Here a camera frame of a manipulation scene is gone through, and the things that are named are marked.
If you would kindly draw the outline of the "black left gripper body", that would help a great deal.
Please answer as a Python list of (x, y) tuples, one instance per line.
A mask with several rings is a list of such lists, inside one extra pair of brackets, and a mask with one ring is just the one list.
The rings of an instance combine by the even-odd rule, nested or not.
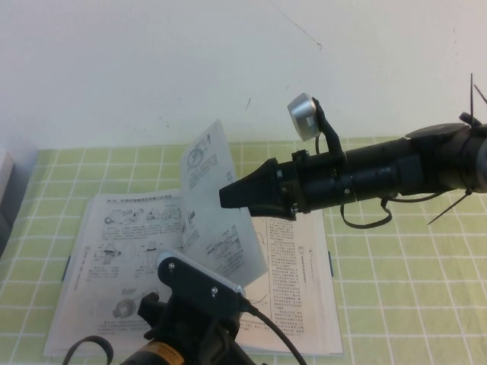
[(147, 344), (137, 350), (138, 364), (243, 364), (244, 351), (235, 338), (240, 311), (208, 313), (180, 297), (167, 303), (156, 293), (142, 298), (138, 315), (150, 326)]

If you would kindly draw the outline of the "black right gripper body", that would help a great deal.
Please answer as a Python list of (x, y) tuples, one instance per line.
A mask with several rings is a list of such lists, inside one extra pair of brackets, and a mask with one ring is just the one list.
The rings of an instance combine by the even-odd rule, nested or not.
[(276, 217), (295, 220), (297, 213), (340, 206), (353, 201), (352, 173), (345, 153), (310, 156), (305, 150), (277, 165)]

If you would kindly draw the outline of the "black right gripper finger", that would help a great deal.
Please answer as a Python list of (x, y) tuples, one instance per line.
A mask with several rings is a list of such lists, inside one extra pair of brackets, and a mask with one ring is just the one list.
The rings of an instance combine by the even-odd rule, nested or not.
[(268, 159), (248, 176), (219, 190), (222, 208), (277, 207), (279, 205), (276, 182), (278, 161)]
[(297, 204), (292, 201), (284, 202), (248, 202), (248, 210), (252, 217), (274, 217), (287, 221), (296, 220)]

